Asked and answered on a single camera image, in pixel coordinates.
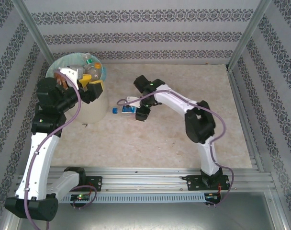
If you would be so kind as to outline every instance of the metal bar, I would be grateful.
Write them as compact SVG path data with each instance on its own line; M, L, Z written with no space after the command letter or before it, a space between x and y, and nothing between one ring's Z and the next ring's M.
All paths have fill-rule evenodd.
M63 172L66 167L51 167L49 175L52 173L59 173ZM154 175L161 175L161 174L195 174L200 172L200 168L113 168L113 167L84 167L87 168L87 172L89 173L99 173L99 174L117 174L117 175L140 175L140 174L154 174ZM233 169L236 173L257 173L257 169Z
M277 191L268 190L264 192L264 195L275 229L290 230Z
M108 193L186 193L189 192L187 184L181 177L189 174L200 175L199 169L143 169L143 172L137 173L135 169L126 170L122 168L85 168L86 175L100 175L103 177L102 191ZM60 168L51 167L47 181L48 185L57 180L61 175L62 171ZM268 188L275 189L271 173L259 173L254 169L235 170L232 192L266 191Z
M77 201L85 204L89 201ZM157 193L157 194L101 194L94 200L96 204L152 204L152 203L195 203L206 202L204 193ZM71 194L68 194L59 203L72 203Z
M17 230L20 218L7 210L4 212L4 222L1 223L0 230Z
M254 155L254 157L255 157L254 160L256 161L258 170L260 172L264 172L264 168L263 168L262 163L261 163L259 152L257 150L256 143L255 143L254 138L253 138L253 134L252 134L251 129L249 127L249 122L247 120L246 113L244 112L245 111L244 106L243 106L243 103L240 99L240 94L239 94L239 91L236 87L235 79L234 79L232 71L227 71L227 76L228 76L228 79L230 81L230 86L231 86L234 101L235 101L235 104L237 107L239 120L240 120L241 127L243 130L245 139L246 139L247 149L248 149L250 154Z
M15 8L17 9L19 15L22 17L27 28L29 29L35 42L38 44L46 61L49 63L49 65L52 65L52 63L55 61L55 58L54 58L49 46L45 42L45 39L42 36L40 30L38 29L31 13L28 11L26 5L24 4L24 1L23 0L12 0L12 2L14 4Z
M242 34L238 45L236 46L227 66L228 69L233 69L236 65L242 51L244 50L245 46L247 45L248 41L250 40L250 37L252 36L252 33L254 32L255 28L257 27L261 17L265 13L267 7L271 3L271 0L261 0L258 4L251 20L249 21L244 33Z

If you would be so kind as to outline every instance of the wire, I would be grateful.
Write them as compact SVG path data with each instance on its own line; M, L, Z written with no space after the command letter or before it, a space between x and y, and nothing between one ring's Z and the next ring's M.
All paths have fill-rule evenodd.
M149 93L149 94L147 94L147 95L145 95L145 96L143 96L143 97L140 97L140 98L138 98L138 99L136 99L136 100L133 100L133 101L131 101L131 102L122 103L122 104L120 104L119 102L123 101L124 99L120 99L119 101L117 101L117 105L118 105L118 106L126 106L126 105L129 105L129 104L132 104L132 103L135 103L135 102L141 101L141 100L143 100L143 99L145 99L145 98L147 98L147 97L149 97L149 96L152 96L152 95L154 95L154 94L157 94L157 93L164 93L164 92L165 92L165 93L170 93L170 94L176 96L177 98L179 98L180 100L182 100L182 101L183 101L184 103L186 103L186 104L189 104L189 105L194 106L194 107L196 107L196 108L198 108L198 109L202 109L202 110L204 110L204 111L206 111L206 112L208 112L208 113L211 113L212 115L216 116L216 117L221 121L221 123L222 123L222 126L223 126L222 133L221 133L219 136L215 137L214 139L212 139L212 140L209 142L211 158L212 158L212 161L214 162L214 164L217 165L218 167L221 167L221 168L223 168L223 169L227 169L227 170L229 170L229 171L231 172L231 174L232 174L232 180L231 180L231 182L230 182L230 186L229 186L229 188L228 188L228 190L227 190L227 192L226 192L226 194L225 194L223 200L221 200L221 201L216 205L216 206L219 206L219 205L220 205L220 204L221 204L221 203L222 203L222 202L227 198L227 196L229 195L229 193L230 193L230 191L231 191L231 188L232 188L232 186L233 186L233 183L234 183L234 171L233 171L230 167L220 165L219 163L217 163L216 159L213 157L212 143L213 143L214 141L220 139L221 137L223 137L224 134L225 134L225 132L226 132L226 124L225 124L224 120L222 119L222 117L220 117L220 116L219 116L217 113L215 113L214 111L212 111L212 110L210 110L210 109L207 109L207 108L204 108L204 107L201 107L201 106L199 106L199 105L197 105L197 104L191 103L191 102L188 101L186 98L183 98L182 96L178 95L177 93L175 93L175 92L173 92L173 91L169 91L169 90L157 90L157 91L151 92L151 93Z
M33 167L34 161L36 159L37 153L39 152L40 148L44 145L44 143L50 137L52 137L55 133L57 133L58 131L62 130L64 127L66 127L67 125L69 125L78 116L78 113L79 113L80 108L81 108L81 105L82 105L81 98L80 98L80 94L78 92L78 89L74 85L74 83L65 74L63 74L63 73L61 73L59 71L57 71L57 73L60 74L60 75L62 75L71 84L71 86L73 87L73 89L74 89L74 91L75 91L75 93L77 94L77 97L78 97L78 109L77 109L76 113L74 114L74 116L68 122L64 123L62 126L60 126L57 129L55 129L52 133L48 134L43 139L43 141L38 145L37 149L35 150L34 155L33 155L32 159L30 161L30 165L29 165L29 168L28 168L28 171L27 171L27 175L26 175L26 180L25 180L24 210L25 210L25 214L26 214L27 219L29 220L29 222L31 223L31 225L36 230L40 230L40 228L33 221L32 217L30 215L30 211L29 211L28 205L27 205L27 201L28 201L28 186L29 186L29 183L30 183L30 177L31 177L31 172L32 172L32 167ZM47 221L47 224L46 224L46 229L47 230L49 229L49 222L48 221Z
M72 188L70 191L77 190L77 189L79 189L79 188L90 188L90 189L93 189L94 192L95 192L95 194L94 194L94 198L93 198L90 202L88 202L87 204L85 204L85 205L82 206L82 207L76 207L74 204L75 204L75 202L76 202L77 200L74 200L74 201L73 201L73 204L72 204L73 208L79 208L79 209L82 209L82 208L85 208L85 207L91 205L92 202L97 198L97 189L96 189L94 186L92 186L92 185L81 185L81 186L76 186L76 187Z
M92 183L88 183L89 185L91 185L91 186L93 186L93 184ZM90 189L90 192L88 193L88 195L91 195L91 192L92 192L92 189Z

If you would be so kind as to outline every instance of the metal frame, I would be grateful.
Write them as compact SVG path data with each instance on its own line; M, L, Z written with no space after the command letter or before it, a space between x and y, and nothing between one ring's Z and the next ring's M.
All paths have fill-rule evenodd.
M15 8L17 9L19 15L22 17L24 23L26 24L27 28L29 29L31 35L33 36L35 42L38 44L41 52L43 53L46 61L49 65L55 61L55 58L45 42L43 35L41 34L38 26L36 25L31 13L27 9L23 0L12 0Z
M236 46L227 66L228 69L233 69L236 65L236 62L240 58L240 55L244 48L246 47L248 41L250 40L250 37L252 36L252 33L254 32L255 28L257 27L261 17L264 15L267 7L272 2L272 0L260 0L257 8L255 9L254 14L252 15L251 20L249 21L245 31L243 32L238 45Z
M242 101L240 100L238 88L235 85L235 79L234 79L233 73L232 73L232 71L229 71L227 69L226 69L226 72L227 72L228 80L230 82L230 86L232 89L232 93L233 93L234 101L235 101L236 108L238 111L239 120L241 123L243 134L244 134L245 139L246 139L247 150L251 156L255 157L255 161L257 163L258 170L260 172L264 172L264 168L263 168L263 165L261 163L259 153L257 151L257 147L256 147L256 144L255 144L255 141L253 138L251 128L248 125L249 123L248 123L248 120L247 120L247 117L245 114L244 106L243 106Z
M252 169L235 169L235 181L231 192L263 192L271 214L275 229L288 230L289 226L281 208L280 200L276 192L276 187L269 172L260 172L257 167L255 157L251 157ZM49 186L57 180L63 173L65 167L51 167L47 185ZM88 176L100 175L103 177L102 190L99 196L105 197L98 200L99 203L117 203L112 202L112 197L134 197L143 196L203 196L209 191L188 191L186 181L182 176L188 174L200 174L200 169L161 169L161 168L104 168L104 167L86 167ZM18 178L16 187L19 186L22 175ZM202 199L185 200L185 202L202 202ZM61 200L60 203L68 203L68 200ZM139 203L127 199L125 203ZM17 229L19 219L13 214L8 213L4 225L4 230Z

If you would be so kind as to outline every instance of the metal floor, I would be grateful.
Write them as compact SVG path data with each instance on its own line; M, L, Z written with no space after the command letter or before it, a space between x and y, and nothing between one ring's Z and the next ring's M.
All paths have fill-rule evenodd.
M45 222L36 222L45 229ZM33 230L21 219L19 230ZM271 230L262 192L231 193L220 207L203 203L93 204L74 210L60 204L50 230Z

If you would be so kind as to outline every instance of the robotic arm link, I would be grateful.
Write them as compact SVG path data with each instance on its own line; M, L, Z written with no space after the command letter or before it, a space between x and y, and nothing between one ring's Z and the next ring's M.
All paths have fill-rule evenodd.
M90 103L98 98L103 90L100 82L98 84L88 82L87 90L77 90L78 72L70 68L62 68L60 72L71 73L67 78L73 84L70 84L71 87L67 90L57 84L54 78L42 79L37 84L39 102L36 104L35 116L32 120L32 143L26 170L15 197L8 197L5 201L5 208L20 218L28 217L24 205L27 199L27 208L32 219L51 221L58 209L58 199L62 199L73 187L85 185L86 182L84 169L68 167L62 177L46 187L54 150L61 137L61 127L64 127L66 121L64 112L72 108L79 97L84 102Z
M191 105L196 104L209 109L207 102L198 103L190 100L172 90L162 80L156 79L150 82L144 75L139 76L134 81L134 85L143 96L149 95L140 101L140 108L137 108L136 111L136 120L145 121L150 114L150 108L158 104L165 104L184 117L187 136L193 142L198 143L202 180L208 187L215 184L223 174L222 169L213 161L210 153L211 146L213 158L216 159L214 145L211 143L216 124L211 113Z

